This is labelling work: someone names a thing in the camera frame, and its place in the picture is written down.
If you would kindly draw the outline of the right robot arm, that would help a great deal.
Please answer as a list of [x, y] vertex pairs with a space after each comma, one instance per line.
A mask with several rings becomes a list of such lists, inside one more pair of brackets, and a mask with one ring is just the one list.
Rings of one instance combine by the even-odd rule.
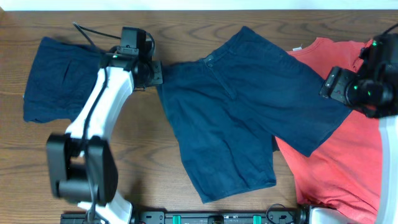
[[375, 36], [359, 57], [363, 64], [356, 73], [333, 67], [320, 96], [379, 120], [382, 184], [376, 223], [397, 223], [397, 34], [387, 30]]

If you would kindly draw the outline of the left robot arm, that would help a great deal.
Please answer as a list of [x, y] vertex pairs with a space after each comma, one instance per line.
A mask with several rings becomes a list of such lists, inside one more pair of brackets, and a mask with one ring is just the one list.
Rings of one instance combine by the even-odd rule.
[[135, 91], [163, 83], [154, 61], [155, 40], [143, 29], [123, 27], [119, 45], [102, 52], [95, 86], [64, 134], [46, 143], [50, 188], [84, 209], [62, 223], [139, 223], [134, 207], [118, 192], [118, 170], [109, 142], [121, 109]]

